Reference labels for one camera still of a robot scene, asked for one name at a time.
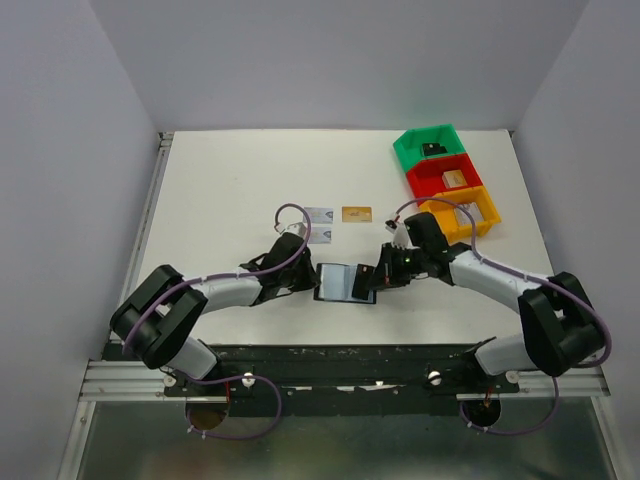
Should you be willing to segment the black credit card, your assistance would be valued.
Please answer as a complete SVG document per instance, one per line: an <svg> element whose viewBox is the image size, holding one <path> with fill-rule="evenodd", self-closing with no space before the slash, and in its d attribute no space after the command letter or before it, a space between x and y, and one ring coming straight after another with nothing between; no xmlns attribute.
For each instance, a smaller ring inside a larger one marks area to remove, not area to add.
<svg viewBox="0 0 640 480"><path fill-rule="evenodd" d="M376 292L369 288L369 281L373 272L374 267L371 265L357 265L351 291L353 299L367 304L374 304L376 302Z"/></svg>

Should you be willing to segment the silver grey credit card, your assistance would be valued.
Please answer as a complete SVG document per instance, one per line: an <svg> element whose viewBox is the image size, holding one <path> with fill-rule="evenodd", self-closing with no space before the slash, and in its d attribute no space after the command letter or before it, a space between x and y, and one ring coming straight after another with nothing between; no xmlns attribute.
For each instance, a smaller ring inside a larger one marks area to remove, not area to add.
<svg viewBox="0 0 640 480"><path fill-rule="evenodd" d="M305 207L304 210L309 215L313 224L332 224L334 210L328 207Z"/></svg>

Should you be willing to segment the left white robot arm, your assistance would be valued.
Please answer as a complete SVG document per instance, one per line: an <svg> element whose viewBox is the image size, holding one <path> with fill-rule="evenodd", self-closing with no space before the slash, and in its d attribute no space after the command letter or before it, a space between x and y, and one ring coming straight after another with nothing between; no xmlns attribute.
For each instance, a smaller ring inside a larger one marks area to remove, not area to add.
<svg viewBox="0 0 640 480"><path fill-rule="evenodd" d="M218 356L191 336L199 318L230 307L253 307L274 300L282 290L308 291L319 285L303 236L288 230L271 249L232 273L186 281L165 264L117 308L111 330L149 369L169 367L197 381L212 376Z"/></svg>

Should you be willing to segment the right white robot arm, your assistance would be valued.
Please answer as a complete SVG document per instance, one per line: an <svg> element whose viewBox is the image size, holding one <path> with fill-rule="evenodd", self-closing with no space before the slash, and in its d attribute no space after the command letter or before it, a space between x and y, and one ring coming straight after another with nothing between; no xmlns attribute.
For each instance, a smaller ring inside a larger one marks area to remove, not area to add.
<svg viewBox="0 0 640 480"><path fill-rule="evenodd" d="M449 244L431 213L386 225L394 237L382 245L365 289L400 288L425 276L475 291L518 314L520 333L485 340L468 352L470 368L480 375L538 370L559 377L610 349L611 338L575 276L535 276L493 262L469 244Z"/></svg>

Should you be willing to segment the gold credit card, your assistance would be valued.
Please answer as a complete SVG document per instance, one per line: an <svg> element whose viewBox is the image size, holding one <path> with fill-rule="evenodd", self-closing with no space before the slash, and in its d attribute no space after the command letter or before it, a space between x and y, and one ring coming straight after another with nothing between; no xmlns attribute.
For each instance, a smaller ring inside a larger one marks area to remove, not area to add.
<svg viewBox="0 0 640 480"><path fill-rule="evenodd" d="M343 206L341 208L343 223L371 223L372 208L368 206Z"/></svg>

